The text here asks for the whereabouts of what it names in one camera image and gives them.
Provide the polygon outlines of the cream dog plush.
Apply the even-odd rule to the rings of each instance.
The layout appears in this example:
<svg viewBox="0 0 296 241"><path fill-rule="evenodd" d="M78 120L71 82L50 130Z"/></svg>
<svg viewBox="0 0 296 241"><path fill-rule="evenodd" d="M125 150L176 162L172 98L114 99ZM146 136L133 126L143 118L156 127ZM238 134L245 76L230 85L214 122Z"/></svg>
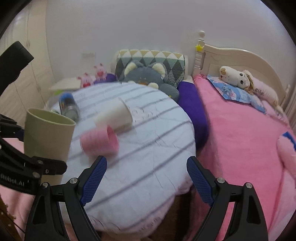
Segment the cream dog plush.
<svg viewBox="0 0 296 241"><path fill-rule="evenodd" d="M229 66L221 66L219 73L222 81L241 88L251 95L255 94L259 98L267 101L279 113L284 114L275 90L253 77L248 70L238 71Z"/></svg>

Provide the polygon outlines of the pink quilt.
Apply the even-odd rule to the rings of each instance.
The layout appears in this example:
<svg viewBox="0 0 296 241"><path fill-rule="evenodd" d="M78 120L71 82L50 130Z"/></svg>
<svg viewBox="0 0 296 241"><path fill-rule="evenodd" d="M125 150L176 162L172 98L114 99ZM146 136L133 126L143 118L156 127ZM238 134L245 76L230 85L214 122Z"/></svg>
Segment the pink quilt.
<svg viewBox="0 0 296 241"><path fill-rule="evenodd" d="M34 196L1 185L1 240L23 240Z"/></svg>

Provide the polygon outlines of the pink pig plush upper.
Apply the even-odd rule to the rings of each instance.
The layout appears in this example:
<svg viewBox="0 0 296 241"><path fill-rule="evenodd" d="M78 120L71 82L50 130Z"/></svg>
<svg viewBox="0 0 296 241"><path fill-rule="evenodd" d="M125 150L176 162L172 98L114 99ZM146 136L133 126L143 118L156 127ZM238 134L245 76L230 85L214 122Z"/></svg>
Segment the pink pig plush upper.
<svg viewBox="0 0 296 241"><path fill-rule="evenodd" d="M107 78L107 71L104 68L102 63L99 63L98 65L94 66L95 71L95 80L96 81L103 81Z"/></svg>

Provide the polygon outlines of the pink plush with blue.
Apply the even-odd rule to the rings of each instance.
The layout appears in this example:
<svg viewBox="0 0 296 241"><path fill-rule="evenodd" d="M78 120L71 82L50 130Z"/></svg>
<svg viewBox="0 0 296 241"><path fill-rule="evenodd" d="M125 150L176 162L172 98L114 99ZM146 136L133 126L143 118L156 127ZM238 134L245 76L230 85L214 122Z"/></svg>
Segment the pink plush with blue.
<svg viewBox="0 0 296 241"><path fill-rule="evenodd" d="M284 168L295 181L295 139L285 132L276 141L276 148Z"/></svg>

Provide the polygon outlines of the pink pig plush lower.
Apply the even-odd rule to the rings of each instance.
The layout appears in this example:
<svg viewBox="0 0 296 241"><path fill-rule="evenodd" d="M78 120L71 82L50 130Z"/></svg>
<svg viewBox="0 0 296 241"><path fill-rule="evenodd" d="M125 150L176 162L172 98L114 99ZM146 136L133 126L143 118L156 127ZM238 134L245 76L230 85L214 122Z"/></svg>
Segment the pink pig plush lower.
<svg viewBox="0 0 296 241"><path fill-rule="evenodd" d="M88 73L84 73L81 76L78 76L77 79L80 81L80 88L86 88L93 85L94 80Z"/></svg>

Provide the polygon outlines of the triangle pattern pillow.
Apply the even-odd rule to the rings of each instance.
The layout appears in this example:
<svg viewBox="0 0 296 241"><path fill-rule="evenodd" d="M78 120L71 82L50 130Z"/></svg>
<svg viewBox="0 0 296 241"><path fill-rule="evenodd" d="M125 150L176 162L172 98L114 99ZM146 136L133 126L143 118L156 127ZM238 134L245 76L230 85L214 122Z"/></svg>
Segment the triangle pattern pillow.
<svg viewBox="0 0 296 241"><path fill-rule="evenodd" d="M111 63L111 71L119 78L126 65L131 61L139 61L144 66L155 62L163 63L168 74L168 82L175 87L188 77L188 56L181 53L159 50L119 50Z"/></svg>

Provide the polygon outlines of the white paper cup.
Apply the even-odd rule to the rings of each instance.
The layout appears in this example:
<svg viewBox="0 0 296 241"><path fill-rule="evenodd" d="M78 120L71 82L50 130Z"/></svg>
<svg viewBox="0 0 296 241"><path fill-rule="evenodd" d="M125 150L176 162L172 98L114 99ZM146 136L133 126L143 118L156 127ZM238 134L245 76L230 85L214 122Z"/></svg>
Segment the white paper cup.
<svg viewBox="0 0 296 241"><path fill-rule="evenodd" d="M110 126L114 131L120 131L132 125L132 122L130 109L121 98L107 102L102 111L94 118L94 123L98 128Z"/></svg>

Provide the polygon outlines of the purple blanket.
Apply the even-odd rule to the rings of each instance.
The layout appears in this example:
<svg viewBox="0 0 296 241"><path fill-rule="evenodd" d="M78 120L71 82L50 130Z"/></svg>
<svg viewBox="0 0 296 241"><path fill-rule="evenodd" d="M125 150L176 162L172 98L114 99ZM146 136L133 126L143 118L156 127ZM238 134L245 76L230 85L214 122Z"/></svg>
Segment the purple blanket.
<svg viewBox="0 0 296 241"><path fill-rule="evenodd" d="M140 91L138 95L123 100L132 114L134 128L146 123L156 126L163 123L164 127L167 127L170 121L180 122L181 117L187 115L187 120L183 123L192 123L196 149L203 148L208 138L209 127L202 101L191 81L182 81L178 85L180 97L177 103L158 89L133 82L118 83L115 86L131 87L128 94ZM114 99L120 98L123 94L124 92L119 93Z"/></svg>

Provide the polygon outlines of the green plastic cup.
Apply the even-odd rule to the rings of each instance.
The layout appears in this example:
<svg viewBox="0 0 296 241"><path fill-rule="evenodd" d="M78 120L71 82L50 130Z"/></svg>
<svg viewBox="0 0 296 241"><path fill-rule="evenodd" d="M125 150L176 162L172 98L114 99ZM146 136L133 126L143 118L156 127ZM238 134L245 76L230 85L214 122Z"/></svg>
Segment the green plastic cup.
<svg viewBox="0 0 296 241"><path fill-rule="evenodd" d="M68 117L39 108L27 109L24 152L27 156L59 160L64 164L76 123Z"/></svg>

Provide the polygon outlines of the grey bear plush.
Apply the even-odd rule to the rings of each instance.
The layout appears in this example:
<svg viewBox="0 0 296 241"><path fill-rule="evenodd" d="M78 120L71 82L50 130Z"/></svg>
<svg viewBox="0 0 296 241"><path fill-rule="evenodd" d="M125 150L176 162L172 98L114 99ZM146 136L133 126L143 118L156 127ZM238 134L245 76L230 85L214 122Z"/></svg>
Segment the grey bear plush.
<svg viewBox="0 0 296 241"><path fill-rule="evenodd" d="M158 89L175 102L178 102L180 97L177 88L169 84L167 70L163 63L154 62L144 66L140 61L131 61L121 73L119 81L134 82Z"/></svg>

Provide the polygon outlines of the cream wooden headboard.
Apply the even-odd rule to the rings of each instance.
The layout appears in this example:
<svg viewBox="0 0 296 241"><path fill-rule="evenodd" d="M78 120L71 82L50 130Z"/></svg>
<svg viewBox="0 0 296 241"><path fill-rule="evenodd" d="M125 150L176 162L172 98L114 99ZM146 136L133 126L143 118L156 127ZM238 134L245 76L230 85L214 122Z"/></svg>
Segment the cream wooden headboard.
<svg viewBox="0 0 296 241"><path fill-rule="evenodd" d="M253 76L269 85L278 94L283 108L290 91L290 85L283 88L280 78L272 66L259 55L238 48L219 48L205 43L205 32L198 32L192 77L199 74L217 76L219 68L230 66L237 70L248 70Z"/></svg>

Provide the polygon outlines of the striped light blue cushion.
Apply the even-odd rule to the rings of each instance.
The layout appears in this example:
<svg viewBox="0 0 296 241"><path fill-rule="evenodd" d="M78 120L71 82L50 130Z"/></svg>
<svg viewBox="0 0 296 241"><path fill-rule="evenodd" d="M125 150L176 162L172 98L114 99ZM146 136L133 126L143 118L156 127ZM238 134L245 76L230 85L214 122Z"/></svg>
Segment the striped light blue cushion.
<svg viewBox="0 0 296 241"><path fill-rule="evenodd" d="M94 228L114 235L146 237L162 222L176 196L192 185L187 159L196 154L193 124L163 92L135 83L104 83L74 92L80 109L62 183L77 177L93 159L80 135L95 128L94 118L122 99L133 123L118 133L119 151L107 157L107 170L85 210Z"/></svg>

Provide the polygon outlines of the blue black CoolTowel can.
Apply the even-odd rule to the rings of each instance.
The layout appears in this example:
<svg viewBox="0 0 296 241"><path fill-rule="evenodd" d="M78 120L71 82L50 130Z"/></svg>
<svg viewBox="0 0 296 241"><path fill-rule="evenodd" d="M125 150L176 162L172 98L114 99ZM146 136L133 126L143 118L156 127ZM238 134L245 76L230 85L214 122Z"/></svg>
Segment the blue black CoolTowel can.
<svg viewBox="0 0 296 241"><path fill-rule="evenodd" d="M70 92L64 92L59 98L59 107L62 115L77 122L80 119L80 109Z"/></svg>

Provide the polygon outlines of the pink pig plush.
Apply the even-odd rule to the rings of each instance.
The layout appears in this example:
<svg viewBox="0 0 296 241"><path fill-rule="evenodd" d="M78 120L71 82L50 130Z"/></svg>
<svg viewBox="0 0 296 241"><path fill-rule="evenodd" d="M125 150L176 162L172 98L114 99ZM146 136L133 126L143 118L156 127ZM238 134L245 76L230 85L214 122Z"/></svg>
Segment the pink pig plush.
<svg viewBox="0 0 296 241"><path fill-rule="evenodd" d="M104 68L102 63L99 63L98 65L94 66L95 71L95 80L96 81L103 81L107 78L107 71Z"/></svg>
<svg viewBox="0 0 296 241"><path fill-rule="evenodd" d="M81 76L78 76L77 79L80 81L80 88L86 88L93 85L94 80L88 73L84 73Z"/></svg>

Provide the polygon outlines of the blue cartoon pillow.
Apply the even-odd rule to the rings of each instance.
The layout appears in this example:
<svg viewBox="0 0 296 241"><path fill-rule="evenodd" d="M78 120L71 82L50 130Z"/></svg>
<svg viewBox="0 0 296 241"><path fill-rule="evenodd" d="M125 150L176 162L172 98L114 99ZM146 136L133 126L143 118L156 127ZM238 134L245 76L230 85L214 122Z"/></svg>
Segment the blue cartoon pillow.
<svg viewBox="0 0 296 241"><path fill-rule="evenodd" d="M251 95L245 90L227 84L215 76L207 75L207 79L225 100L249 104L261 113L266 113L262 101L256 95Z"/></svg>

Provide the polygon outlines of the pink bed blanket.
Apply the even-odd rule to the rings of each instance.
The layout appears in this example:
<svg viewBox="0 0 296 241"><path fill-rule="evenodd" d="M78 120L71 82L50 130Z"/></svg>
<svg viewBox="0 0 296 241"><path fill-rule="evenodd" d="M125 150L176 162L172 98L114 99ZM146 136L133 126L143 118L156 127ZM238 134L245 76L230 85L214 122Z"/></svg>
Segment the pink bed blanket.
<svg viewBox="0 0 296 241"><path fill-rule="evenodd" d="M284 168L276 141L292 134L288 119L262 101L266 113L249 104L225 100L206 76L193 81L202 101L209 134L197 158L228 183L252 183L264 212L268 238L280 237L295 212L295 181Z"/></svg>

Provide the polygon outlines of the pink plastic cup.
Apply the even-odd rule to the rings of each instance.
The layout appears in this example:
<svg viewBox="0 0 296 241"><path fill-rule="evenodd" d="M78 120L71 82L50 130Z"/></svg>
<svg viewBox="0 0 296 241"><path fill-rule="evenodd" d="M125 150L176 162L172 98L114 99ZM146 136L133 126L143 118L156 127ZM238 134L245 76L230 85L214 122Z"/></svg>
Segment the pink plastic cup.
<svg viewBox="0 0 296 241"><path fill-rule="evenodd" d="M111 155L119 150L117 135L109 125L83 133L80 137L80 145L88 156Z"/></svg>

